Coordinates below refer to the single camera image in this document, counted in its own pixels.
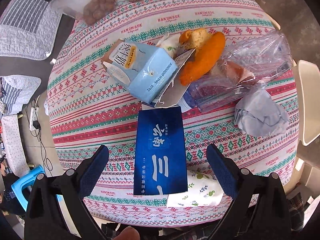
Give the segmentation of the operator thumb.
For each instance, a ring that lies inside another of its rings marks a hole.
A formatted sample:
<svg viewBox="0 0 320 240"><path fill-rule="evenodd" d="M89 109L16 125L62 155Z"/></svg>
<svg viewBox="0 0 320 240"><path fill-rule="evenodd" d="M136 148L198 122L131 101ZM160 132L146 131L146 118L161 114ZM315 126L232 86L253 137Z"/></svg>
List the operator thumb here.
<svg viewBox="0 0 320 240"><path fill-rule="evenodd" d="M113 240L140 240L140 235L135 228L128 226Z"/></svg>

